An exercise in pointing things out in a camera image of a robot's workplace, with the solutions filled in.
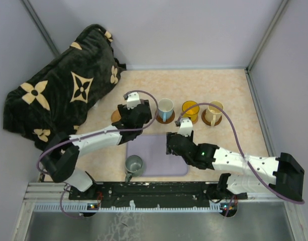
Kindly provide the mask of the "woven rattan coaster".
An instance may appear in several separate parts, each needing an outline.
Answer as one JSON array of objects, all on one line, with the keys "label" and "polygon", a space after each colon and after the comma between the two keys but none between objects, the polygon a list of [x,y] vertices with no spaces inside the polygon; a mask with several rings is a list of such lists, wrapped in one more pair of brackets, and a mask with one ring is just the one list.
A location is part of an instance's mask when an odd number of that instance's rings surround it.
[{"label": "woven rattan coaster", "polygon": [[121,115],[119,111],[116,109],[111,115],[111,122],[115,123],[121,119]]},{"label": "woven rattan coaster", "polygon": [[191,122],[193,123],[193,124],[195,124],[195,123],[197,123],[197,121],[198,121],[198,112],[196,112],[196,113],[185,113],[183,116],[182,116],[182,118],[189,118],[190,120],[191,120]]}]

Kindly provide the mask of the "white mug blue handle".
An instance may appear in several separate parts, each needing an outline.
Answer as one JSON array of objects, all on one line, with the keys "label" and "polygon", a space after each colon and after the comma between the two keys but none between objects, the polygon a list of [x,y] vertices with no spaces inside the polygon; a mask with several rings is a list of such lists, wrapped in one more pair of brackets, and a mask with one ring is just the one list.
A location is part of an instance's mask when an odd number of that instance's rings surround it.
[{"label": "white mug blue handle", "polygon": [[163,123],[166,123],[172,116],[174,104],[171,99],[163,98],[158,102],[158,115]]}]

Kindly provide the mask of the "dark wooden coaster top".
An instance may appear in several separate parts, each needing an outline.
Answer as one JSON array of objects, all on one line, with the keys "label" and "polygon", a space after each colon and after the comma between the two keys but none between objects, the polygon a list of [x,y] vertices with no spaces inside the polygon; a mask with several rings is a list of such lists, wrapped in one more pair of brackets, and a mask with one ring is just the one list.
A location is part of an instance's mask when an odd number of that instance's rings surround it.
[{"label": "dark wooden coaster top", "polygon": [[161,118],[159,115],[156,117],[156,120],[159,123],[166,125],[166,124],[173,122],[174,118],[175,118],[175,112],[173,111],[171,117],[167,119],[166,121],[163,121],[163,118]]}]

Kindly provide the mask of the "dark wooden coaster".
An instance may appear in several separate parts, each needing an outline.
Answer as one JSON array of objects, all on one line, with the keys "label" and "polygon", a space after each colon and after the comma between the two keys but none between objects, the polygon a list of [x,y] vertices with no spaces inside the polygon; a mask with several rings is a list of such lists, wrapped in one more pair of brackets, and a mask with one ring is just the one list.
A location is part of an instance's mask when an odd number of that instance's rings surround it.
[{"label": "dark wooden coaster", "polygon": [[175,112],[173,111],[171,117],[167,119],[166,121],[163,121],[163,118],[161,118],[159,115],[156,117],[156,120],[159,123],[166,125],[166,124],[173,122],[174,118],[175,118]]},{"label": "dark wooden coaster", "polygon": [[[223,118],[222,116],[219,118],[219,120],[214,124],[214,127],[221,123],[222,118]],[[211,123],[206,119],[206,110],[204,110],[203,113],[201,114],[201,119],[206,125],[212,126]]]}]

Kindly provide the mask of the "cream yellow mug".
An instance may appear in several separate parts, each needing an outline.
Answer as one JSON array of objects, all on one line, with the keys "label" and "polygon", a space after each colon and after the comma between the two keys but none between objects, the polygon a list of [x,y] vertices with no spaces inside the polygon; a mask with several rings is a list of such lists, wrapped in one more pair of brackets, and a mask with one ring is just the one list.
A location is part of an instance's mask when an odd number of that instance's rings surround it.
[{"label": "cream yellow mug", "polygon": [[206,109],[206,119],[211,123],[213,127],[222,116],[221,110],[224,109],[224,106],[219,101],[212,101],[211,104],[213,104],[213,106],[209,105]]}]

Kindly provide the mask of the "yellow glass mug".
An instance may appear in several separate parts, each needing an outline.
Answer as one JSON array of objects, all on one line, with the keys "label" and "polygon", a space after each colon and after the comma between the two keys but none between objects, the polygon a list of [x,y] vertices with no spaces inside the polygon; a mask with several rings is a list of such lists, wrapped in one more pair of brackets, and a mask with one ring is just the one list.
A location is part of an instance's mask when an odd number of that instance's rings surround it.
[{"label": "yellow glass mug", "polygon": [[192,100],[188,100],[186,102],[184,102],[182,104],[182,113],[185,114],[186,112],[187,113],[196,113],[198,112],[199,113],[199,106],[196,106],[197,102],[195,101],[192,101]]}]

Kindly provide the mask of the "grey green mug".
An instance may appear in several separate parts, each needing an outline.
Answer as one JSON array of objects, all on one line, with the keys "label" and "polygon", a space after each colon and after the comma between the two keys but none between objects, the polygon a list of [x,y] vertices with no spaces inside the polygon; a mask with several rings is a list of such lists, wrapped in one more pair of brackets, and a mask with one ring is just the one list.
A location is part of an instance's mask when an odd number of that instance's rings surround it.
[{"label": "grey green mug", "polygon": [[137,155],[129,156],[125,161],[125,182],[130,182],[133,177],[140,177],[145,169],[142,158]]}]

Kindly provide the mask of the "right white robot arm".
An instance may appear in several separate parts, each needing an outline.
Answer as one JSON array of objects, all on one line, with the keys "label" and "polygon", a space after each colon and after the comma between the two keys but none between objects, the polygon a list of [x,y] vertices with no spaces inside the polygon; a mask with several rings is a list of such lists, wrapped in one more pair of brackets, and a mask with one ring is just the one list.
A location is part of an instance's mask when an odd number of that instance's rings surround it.
[{"label": "right white robot arm", "polygon": [[295,204],[303,204],[304,169],[288,153],[279,157],[242,156],[214,144],[195,144],[193,136],[166,134],[166,153],[180,156],[186,164],[201,170],[221,171],[218,195],[264,193]]}]

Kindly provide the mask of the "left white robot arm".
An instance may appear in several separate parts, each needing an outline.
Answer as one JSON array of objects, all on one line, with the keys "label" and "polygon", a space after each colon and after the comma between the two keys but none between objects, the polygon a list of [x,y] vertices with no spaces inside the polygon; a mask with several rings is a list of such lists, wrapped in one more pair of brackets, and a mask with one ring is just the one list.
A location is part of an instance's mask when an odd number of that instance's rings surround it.
[{"label": "left white robot arm", "polygon": [[70,135],[57,134],[39,158],[55,183],[65,183],[79,190],[87,199],[97,195],[95,181],[87,172],[76,168],[77,160],[98,149],[118,146],[134,140],[143,132],[143,126],[152,119],[148,100],[140,100],[134,108],[118,105],[121,119],[95,132]]}]

